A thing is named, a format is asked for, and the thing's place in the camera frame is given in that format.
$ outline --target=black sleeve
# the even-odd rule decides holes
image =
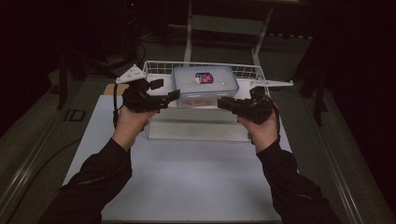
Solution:
[[[101,212],[132,176],[130,150],[113,139],[91,155],[57,197],[38,223],[101,223]]]
[[[282,150],[279,140],[257,156],[271,187],[274,208],[284,224],[341,223],[320,187],[298,174],[294,155]]]

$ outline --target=hand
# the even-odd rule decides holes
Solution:
[[[254,142],[256,146],[256,153],[259,153],[273,144],[278,138],[278,130],[276,124],[276,113],[273,112],[271,116],[261,125],[253,123],[253,121],[239,116],[236,117],[248,130],[247,137]]]
[[[149,124],[149,119],[158,111],[148,111],[135,113],[125,105],[120,109],[116,130],[113,133],[113,140],[125,150],[128,150],[142,129]]]

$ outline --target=plastic container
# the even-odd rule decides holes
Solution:
[[[223,96],[233,97],[239,90],[230,66],[175,67],[174,90],[180,90],[179,107],[216,106]]]

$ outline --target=colorful sticker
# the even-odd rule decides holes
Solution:
[[[199,84],[213,83],[213,76],[210,73],[197,73],[195,74],[195,80]]]

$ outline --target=dark background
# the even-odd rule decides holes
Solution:
[[[0,135],[50,89],[47,74],[58,67],[61,39],[66,39],[72,49],[105,62],[107,54],[134,57],[137,40],[125,39],[128,35],[139,37],[139,22],[166,38],[168,23],[185,24],[187,19],[187,1],[112,2],[2,1]],[[222,6],[220,1],[210,2]],[[228,7],[238,3],[228,2]],[[131,3],[134,8],[127,8]],[[258,14],[251,11],[241,15],[260,16],[260,9],[267,6],[257,4]],[[317,70],[316,74],[325,71],[325,85],[396,214],[396,184],[391,180],[396,172],[392,142],[395,97],[391,86],[396,75],[396,7],[394,1],[332,1],[332,5],[336,8],[330,11],[323,7],[277,6],[268,31],[285,38],[314,37],[297,75],[309,69]],[[242,5],[239,11],[249,11],[243,9],[247,6]],[[216,12],[230,14],[227,7]]]

